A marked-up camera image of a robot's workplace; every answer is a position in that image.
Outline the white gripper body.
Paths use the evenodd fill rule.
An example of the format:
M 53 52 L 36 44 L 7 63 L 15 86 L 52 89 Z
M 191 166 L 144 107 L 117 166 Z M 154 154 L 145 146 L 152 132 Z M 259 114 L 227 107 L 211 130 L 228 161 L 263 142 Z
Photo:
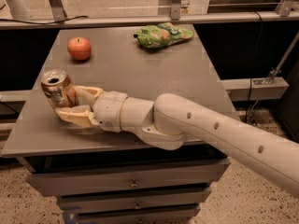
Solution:
M 102 93 L 93 104 L 93 113 L 102 130 L 119 133 L 121 131 L 121 108 L 128 98 L 123 92 Z

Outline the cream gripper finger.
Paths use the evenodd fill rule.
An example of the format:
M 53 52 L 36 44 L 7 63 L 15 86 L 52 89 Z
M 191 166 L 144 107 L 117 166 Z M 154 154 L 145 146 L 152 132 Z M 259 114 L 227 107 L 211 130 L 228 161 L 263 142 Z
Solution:
M 94 113 L 88 105 L 57 107 L 54 111 L 61 120 L 74 123 L 81 127 L 90 128 L 99 125 L 99 122 L 96 120 Z
M 101 88 L 76 86 L 75 92 L 77 97 L 85 104 L 93 106 L 97 98 L 104 92 Z

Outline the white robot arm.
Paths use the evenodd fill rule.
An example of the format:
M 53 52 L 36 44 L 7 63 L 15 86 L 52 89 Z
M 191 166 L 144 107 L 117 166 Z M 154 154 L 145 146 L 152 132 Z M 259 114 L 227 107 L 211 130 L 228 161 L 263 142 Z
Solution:
M 190 136 L 195 137 L 299 197 L 299 144 L 293 141 L 175 94 L 165 93 L 148 101 L 80 86 L 75 94 L 88 103 L 56 108 L 60 119 L 82 127 L 130 132 L 166 150 L 177 149 Z

